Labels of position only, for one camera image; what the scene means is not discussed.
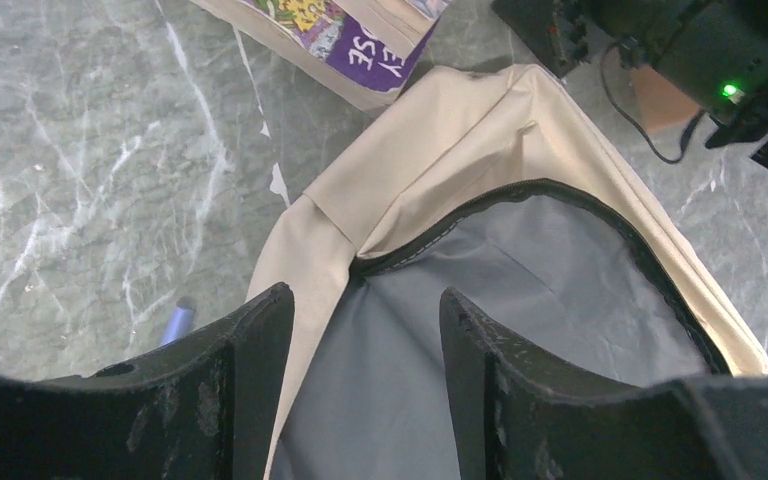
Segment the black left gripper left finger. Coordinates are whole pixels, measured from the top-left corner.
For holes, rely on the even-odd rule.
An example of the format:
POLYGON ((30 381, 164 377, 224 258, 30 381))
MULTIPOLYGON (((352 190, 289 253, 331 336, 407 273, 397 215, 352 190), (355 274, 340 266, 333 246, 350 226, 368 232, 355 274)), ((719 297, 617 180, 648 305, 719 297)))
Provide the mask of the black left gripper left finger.
POLYGON ((263 478, 293 316, 278 283, 92 376, 0 376, 0 479, 263 478))

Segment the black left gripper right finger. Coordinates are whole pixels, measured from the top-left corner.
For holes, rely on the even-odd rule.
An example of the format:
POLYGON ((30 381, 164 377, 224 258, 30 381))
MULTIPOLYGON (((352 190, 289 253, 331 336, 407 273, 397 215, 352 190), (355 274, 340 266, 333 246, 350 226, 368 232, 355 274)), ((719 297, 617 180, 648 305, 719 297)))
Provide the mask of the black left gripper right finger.
POLYGON ((639 388, 518 335, 455 289, 440 300, 465 479, 768 479, 768 377, 639 388))

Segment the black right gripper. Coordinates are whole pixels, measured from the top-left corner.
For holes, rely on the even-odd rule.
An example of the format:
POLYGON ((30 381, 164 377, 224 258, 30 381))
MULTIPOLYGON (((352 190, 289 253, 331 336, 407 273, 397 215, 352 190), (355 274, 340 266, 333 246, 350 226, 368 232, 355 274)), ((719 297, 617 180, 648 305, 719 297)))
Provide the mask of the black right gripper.
POLYGON ((722 125, 768 121, 768 1, 495 1, 562 78, 616 42, 722 125))

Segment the beige canvas backpack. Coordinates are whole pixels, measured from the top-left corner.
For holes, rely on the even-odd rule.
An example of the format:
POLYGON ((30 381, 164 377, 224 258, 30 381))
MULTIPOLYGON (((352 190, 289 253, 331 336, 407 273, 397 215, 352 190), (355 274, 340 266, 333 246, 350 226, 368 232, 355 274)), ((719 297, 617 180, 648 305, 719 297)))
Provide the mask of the beige canvas backpack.
POLYGON ((281 215, 249 291, 294 327, 270 479, 456 479, 439 304, 454 288, 595 373, 768 374, 659 201, 543 68, 438 66, 281 215))

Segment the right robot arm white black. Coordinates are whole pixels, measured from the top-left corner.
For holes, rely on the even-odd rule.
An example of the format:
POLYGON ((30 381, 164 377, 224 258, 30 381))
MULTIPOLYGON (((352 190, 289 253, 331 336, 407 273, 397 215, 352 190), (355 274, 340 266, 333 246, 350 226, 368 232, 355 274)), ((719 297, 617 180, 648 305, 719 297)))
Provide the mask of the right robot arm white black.
POLYGON ((680 144, 703 117, 706 147, 756 143, 768 170, 768 1, 496 1, 493 11, 557 77, 617 52, 648 66, 698 105, 680 144))

